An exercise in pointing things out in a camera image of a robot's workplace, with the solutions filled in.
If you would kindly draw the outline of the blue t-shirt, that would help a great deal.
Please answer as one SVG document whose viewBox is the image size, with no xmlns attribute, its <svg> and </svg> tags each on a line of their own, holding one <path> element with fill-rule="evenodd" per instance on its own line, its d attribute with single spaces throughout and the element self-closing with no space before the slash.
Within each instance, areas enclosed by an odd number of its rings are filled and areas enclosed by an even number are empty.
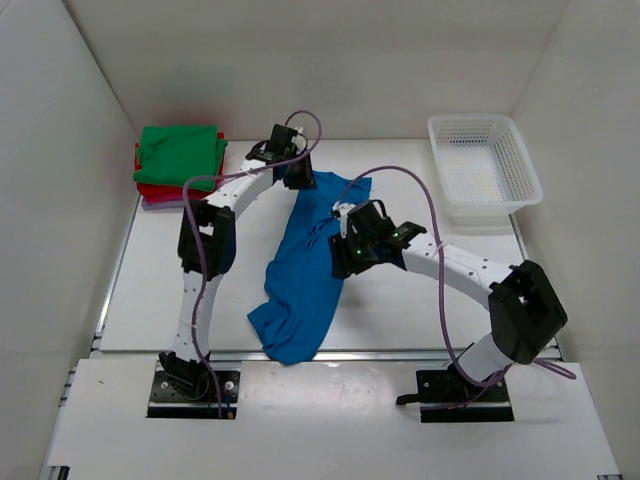
<svg viewBox="0 0 640 480">
<path fill-rule="evenodd" d="M 360 204 L 370 198 L 372 179 L 356 183 L 332 172 L 314 174 L 317 188 L 302 190 L 274 259 L 267 265 L 268 300 L 248 314 L 263 352 L 294 365 L 311 360 L 336 312 L 343 281 L 332 276 L 329 238 L 340 232 L 334 203 Z"/>
</svg>

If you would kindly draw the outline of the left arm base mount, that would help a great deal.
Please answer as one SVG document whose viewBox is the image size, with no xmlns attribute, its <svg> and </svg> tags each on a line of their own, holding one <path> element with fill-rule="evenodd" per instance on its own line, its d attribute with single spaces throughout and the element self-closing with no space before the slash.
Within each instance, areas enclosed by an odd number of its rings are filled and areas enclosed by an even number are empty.
<svg viewBox="0 0 640 480">
<path fill-rule="evenodd" d="M 238 365 L 215 370 L 217 381 L 199 360 L 160 353 L 147 404 L 155 419 L 235 420 L 241 387 Z"/>
</svg>

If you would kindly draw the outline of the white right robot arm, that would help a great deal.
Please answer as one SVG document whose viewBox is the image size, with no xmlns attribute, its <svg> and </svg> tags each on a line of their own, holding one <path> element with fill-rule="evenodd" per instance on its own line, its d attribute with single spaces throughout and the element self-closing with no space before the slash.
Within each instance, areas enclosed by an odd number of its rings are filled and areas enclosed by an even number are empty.
<svg viewBox="0 0 640 480">
<path fill-rule="evenodd" d="M 329 239 L 332 274 L 339 279 L 389 264 L 438 283 L 438 312 L 446 314 L 448 287 L 476 301 L 490 317 L 490 331 L 451 356 L 449 391 L 471 400 L 513 364 L 536 362 L 567 324 L 568 315 L 543 268 L 493 262 L 446 245 L 424 227 L 395 225 L 383 202 L 335 203 L 339 231 Z"/>
</svg>

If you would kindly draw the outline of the folded green t-shirt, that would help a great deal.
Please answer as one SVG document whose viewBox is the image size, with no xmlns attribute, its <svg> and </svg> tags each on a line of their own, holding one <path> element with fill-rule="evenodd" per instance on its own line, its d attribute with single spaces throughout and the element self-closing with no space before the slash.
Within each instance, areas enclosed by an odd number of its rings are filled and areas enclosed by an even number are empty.
<svg viewBox="0 0 640 480">
<path fill-rule="evenodd" d="M 136 183 L 182 188 L 193 177 L 190 188 L 211 192 L 228 145 L 216 125 L 146 126 L 142 130 L 134 171 Z"/>
</svg>

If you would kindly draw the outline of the white plastic mesh basket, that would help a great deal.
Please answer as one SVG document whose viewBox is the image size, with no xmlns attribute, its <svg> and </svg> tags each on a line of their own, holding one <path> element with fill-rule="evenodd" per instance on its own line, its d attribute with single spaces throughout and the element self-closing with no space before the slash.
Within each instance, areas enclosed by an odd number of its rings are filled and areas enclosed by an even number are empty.
<svg viewBox="0 0 640 480">
<path fill-rule="evenodd" d="M 428 119 L 427 128 L 451 217 L 507 216 L 543 200 L 526 145 L 511 118 L 436 115 Z"/>
</svg>

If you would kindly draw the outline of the folded purple t-shirt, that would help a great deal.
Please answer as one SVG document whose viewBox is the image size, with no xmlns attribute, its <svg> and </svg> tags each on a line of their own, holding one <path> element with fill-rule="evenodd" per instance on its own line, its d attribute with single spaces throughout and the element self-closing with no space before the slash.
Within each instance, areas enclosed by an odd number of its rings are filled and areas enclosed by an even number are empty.
<svg viewBox="0 0 640 480">
<path fill-rule="evenodd" d="M 144 198 L 141 201 L 141 208 L 146 211 L 164 210 L 164 209 L 182 209 L 184 207 L 183 199 L 158 200 L 155 198 Z"/>
</svg>

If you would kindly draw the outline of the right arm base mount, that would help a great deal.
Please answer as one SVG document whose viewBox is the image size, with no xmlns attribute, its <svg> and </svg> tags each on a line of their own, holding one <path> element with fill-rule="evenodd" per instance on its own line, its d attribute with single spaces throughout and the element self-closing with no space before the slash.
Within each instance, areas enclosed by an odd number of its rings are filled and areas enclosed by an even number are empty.
<svg viewBox="0 0 640 480">
<path fill-rule="evenodd" d="M 395 406 L 417 405 L 423 424 L 508 423 L 515 420 L 505 371 L 488 377 L 487 386 L 464 379 L 455 368 L 416 370 L 416 390 L 396 397 Z"/>
</svg>

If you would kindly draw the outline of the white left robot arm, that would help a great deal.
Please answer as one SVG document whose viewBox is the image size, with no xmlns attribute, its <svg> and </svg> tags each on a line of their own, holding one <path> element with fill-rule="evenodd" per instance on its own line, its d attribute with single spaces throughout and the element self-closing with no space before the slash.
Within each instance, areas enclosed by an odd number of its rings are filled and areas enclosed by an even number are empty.
<svg viewBox="0 0 640 480">
<path fill-rule="evenodd" d="M 227 175 L 213 194 L 192 200 L 185 210 L 178 242 L 183 299 L 169 353 L 188 362 L 176 370 L 173 380 L 185 397 L 197 398 L 208 389 L 209 373 L 198 364 L 209 355 L 215 296 L 235 260 L 236 221 L 279 181 L 292 190 L 313 188 L 311 149 L 302 128 L 276 124 L 269 139 L 252 147 L 237 173 Z"/>
</svg>

